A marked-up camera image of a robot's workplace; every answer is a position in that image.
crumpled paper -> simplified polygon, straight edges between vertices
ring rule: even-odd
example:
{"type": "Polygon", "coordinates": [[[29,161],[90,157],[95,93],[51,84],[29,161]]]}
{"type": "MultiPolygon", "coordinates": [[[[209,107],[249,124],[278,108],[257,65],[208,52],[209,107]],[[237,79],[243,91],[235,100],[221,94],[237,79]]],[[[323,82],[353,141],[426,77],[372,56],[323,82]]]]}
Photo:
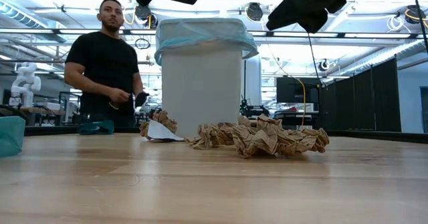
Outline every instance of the crumpled paper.
{"type": "MultiPolygon", "coordinates": [[[[162,110],[159,114],[153,116],[153,120],[161,123],[167,129],[169,129],[173,134],[177,131],[177,122],[168,118],[168,112],[162,110]]],[[[140,135],[146,137],[148,140],[151,140],[148,136],[148,122],[144,122],[140,125],[140,135]]]]}
{"type": "Polygon", "coordinates": [[[306,151],[325,152],[330,144],[327,133],[319,130],[284,130],[281,120],[272,120],[264,115],[257,119],[257,127],[251,127],[247,118],[239,117],[239,125],[220,123],[205,124],[198,129],[194,140],[186,140],[195,149],[215,148],[221,145],[235,145],[243,158],[249,158],[259,151],[268,154],[293,156],[306,151]]]}

teal bag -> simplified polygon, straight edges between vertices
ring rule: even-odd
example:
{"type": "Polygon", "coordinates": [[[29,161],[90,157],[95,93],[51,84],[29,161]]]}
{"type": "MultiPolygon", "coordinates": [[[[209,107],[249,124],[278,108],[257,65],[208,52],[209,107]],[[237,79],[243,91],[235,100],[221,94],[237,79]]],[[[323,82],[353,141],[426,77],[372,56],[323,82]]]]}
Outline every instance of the teal bag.
{"type": "Polygon", "coordinates": [[[22,152],[25,120],[18,116],[0,117],[0,158],[22,152]]]}
{"type": "Polygon", "coordinates": [[[78,128],[78,133],[81,135],[113,134],[113,132],[114,132],[114,123],[111,120],[82,124],[78,128]]]}

man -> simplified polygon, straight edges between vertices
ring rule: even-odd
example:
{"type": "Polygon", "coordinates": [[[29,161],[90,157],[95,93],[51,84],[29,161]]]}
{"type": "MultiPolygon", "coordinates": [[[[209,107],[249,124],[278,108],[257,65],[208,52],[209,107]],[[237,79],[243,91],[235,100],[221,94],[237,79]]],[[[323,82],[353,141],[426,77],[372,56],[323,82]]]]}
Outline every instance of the man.
{"type": "Polygon", "coordinates": [[[119,36],[124,23],[117,0],[104,0],[97,14],[101,31],[81,35],[66,60],[64,80],[83,92],[82,121],[112,120],[115,127],[135,126],[134,101],[143,92],[135,49],[119,36]]]}

wooden table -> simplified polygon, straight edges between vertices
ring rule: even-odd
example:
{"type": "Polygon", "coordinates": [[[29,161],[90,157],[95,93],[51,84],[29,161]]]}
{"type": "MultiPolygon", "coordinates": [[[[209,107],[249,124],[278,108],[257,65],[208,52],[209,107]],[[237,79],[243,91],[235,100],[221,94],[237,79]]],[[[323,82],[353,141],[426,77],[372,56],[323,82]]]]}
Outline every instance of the wooden table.
{"type": "Polygon", "coordinates": [[[428,145],[332,138],[240,158],[135,134],[25,138],[0,159],[0,223],[427,223],[428,145]]]}

white trash can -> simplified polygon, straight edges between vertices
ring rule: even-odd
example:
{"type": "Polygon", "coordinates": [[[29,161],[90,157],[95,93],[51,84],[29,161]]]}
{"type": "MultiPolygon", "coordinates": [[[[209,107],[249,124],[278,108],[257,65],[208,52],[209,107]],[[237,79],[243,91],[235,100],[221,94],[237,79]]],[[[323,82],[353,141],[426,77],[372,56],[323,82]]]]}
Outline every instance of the white trash can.
{"type": "Polygon", "coordinates": [[[172,19],[156,32],[162,66],[163,110],[177,121],[177,136],[197,136],[201,124],[237,123],[241,63],[257,54],[238,19],[172,19]]]}

